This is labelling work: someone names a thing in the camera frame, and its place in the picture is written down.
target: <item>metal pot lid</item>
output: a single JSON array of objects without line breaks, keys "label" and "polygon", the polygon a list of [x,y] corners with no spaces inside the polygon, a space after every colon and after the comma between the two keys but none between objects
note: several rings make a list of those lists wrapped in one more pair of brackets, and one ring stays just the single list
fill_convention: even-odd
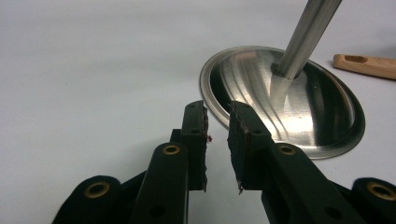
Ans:
[{"label": "metal pot lid", "polygon": [[273,75],[283,53],[238,47],[209,59],[200,87],[212,113],[228,128],[230,102],[251,105],[274,141],[294,144],[311,159],[338,156],[356,146],[365,121],[355,95],[311,61],[294,80]]}]

